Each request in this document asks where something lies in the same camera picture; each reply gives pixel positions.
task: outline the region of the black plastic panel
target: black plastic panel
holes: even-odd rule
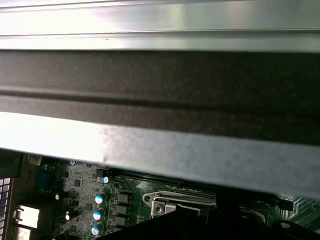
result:
[[[0,111],[319,145],[320,55],[2,51]]]

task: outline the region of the metal chassis panel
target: metal chassis panel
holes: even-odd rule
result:
[[[319,52],[318,0],[0,1],[0,48]]]
[[[0,54],[2,148],[320,199],[318,55]]]

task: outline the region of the metal edge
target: metal edge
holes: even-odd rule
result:
[[[137,4],[177,4],[220,2],[221,0],[0,0],[0,11],[34,9],[70,9],[87,7],[108,7]]]
[[[0,27],[0,46],[318,52],[318,8],[317,0],[108,1],[5,7],[0,8],[0,21],[10,24]]]
[[[0,112],[0,146],[208,184],[320,199],[320,148]]]

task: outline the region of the silver metal bracket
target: silver metal bracket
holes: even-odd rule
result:
[[[142,200],[151,207],[151,218],[171,213],[177,208],[194,210],[198,215],[207,215],[211,209],[216,207],[214,198],[172,191],[146,193],[142,196]]]

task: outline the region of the motherboard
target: motherboard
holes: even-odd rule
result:
[[[207,210],[215,208],[216,202],[215,189],[201,184],[49,157],[41,157],[30,196],[56,204],[51,239],[65,236],[61,239],[79,240],[97,239],[175,208],[164,205],[159,196],[200,203]],[[278,197],[293,202],[293,210],[283,210],[263,199],[248,200],[240,207],[243,213],[254,214],[269,226],[283,219],[320,232],[320,202]],[[206,221],[208,211],[201,211],[200,216]]]

